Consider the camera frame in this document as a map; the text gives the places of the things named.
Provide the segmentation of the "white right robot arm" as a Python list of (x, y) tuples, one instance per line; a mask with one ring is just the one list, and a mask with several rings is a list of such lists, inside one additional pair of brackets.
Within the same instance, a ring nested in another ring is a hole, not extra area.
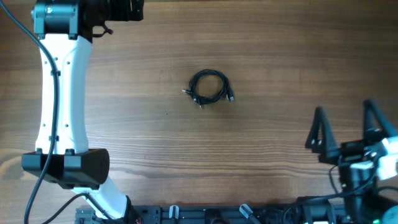
[(341, 192), (300, 198), (306, 223), (313, 223), (311, 209), (321, 205), (328, 223), (338, 217), (328, 202), (342, 198), (346, 215), (353, 223), (397, 223), (397, 202), (383, 197), (377, 183), (397, 176), (397, 130), (373, 100), (363, 101), (363, 137), (337, 144), (325, 110), (315, 109), (305, 147), (319, 162), (338, 168)]

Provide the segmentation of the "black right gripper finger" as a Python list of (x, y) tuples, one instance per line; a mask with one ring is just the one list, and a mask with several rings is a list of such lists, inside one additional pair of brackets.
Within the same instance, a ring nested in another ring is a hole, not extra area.
[(397, 130), (373, 100), (364, 100), (363, 106), (363, 139), (367, 143), (397, 136)]
[(338, 146), (331, 125), (321, 106), (315, 108), (313, 123), (305, 147), (317, 154), (338, 154)]

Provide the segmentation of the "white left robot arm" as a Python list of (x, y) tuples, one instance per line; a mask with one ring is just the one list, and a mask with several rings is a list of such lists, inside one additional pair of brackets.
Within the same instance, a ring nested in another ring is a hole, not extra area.
[(143, 0), (37, 1), (34, 33), (41, 44), (42, 115), (35, 151), (22, 156), (25, 171), (73, 191), (106, 223), (141, 223), (127, 195), (109, 177), (109, 153), (91, 149), (85, 128), (85, 77), (95, 27), (141, 21)]

